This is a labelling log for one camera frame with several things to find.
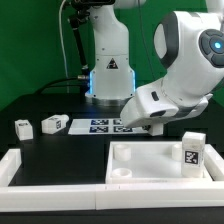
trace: white tray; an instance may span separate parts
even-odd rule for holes
[[[172,146],[176,143],[112,142],[108,157],[106,183],[211,182],[212,178],[206,167],[204,167],[203,178],[182,177],[181,162],[172,159]],[[128,161],[116,160],[114,157],[116,145],[128,146],[131,150],[131,159]],[[120,175],[113,177],[113,171]],[[132,177],[126,177],[128,171],[132,173]]]

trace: black table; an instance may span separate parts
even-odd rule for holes
[[[97,184],[105,182],[111,141],[181,141],[186,131],[203,132],[207,143],[224,152],[222,128],[224,108],[211,101],[197,118],[169,123],[164,135],[68,135],[74,118],[117,118],[121,107],[87,104],[78,94],[25,95],[0,112],[0,157],[9,148],[20,148],[22,165],[10,186]],[[67,114],[66,129],[54,134],[41,133],[41,121],[55,114]],[[34,139],[19,141],[14,122],[28,119]],[[1,223],[223,223],[224,208],[159,208],[105,211],[61,211],[1,213]]]

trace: green wall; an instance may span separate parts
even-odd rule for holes
[[[42,85],[64,78],[58,10],[61,0],[23,0],[0,2],[0,109],[23,94],[33,93]],[[142,7],[143,26],[147,37],[156,78],[165,70],[152,45],[152,34],[163,16],[173,10],[205,11],[204,0],[147,0]],[[63,13],[65,48],[69,75],[80,73],[80,64],[73,33]],[[140,34],[138,9],[116,10],[117,17],[130,32],[130,65],[136,70],[137,85],[152,81]],[[91,25],[80,28],[90,68],[94,66],[94,43]],[[215,98],[224,105],[224,91]]]

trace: white cube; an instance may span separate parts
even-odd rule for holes
[[[182,139],[181,173],[184,177],[202,178],[206,135],[186,132]]]
[[[54,115],[41,121],[42,133],[54,134],[66,127],[69,120],[67,115]]]
[[[15,129],[20,141],[33,139],[33,128],[28,120],[15,121]]]

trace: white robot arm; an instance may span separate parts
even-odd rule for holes
[[[137,89],[121,112],[126,127],[151,126],[149,133],[158,135],[163,124],[203,112],[224,77],[220,27],[220,16],[214,13],[173,12],[164,18],[154,44],[167,74]]]
[[[90,73],[88,102],[124,105],[135,93],[135,72],[129,65],[129,32],[114,14],[114,8],[128,9],[146,0],[116,0],[114,5],[91,8],[95,39],[95,67]]]

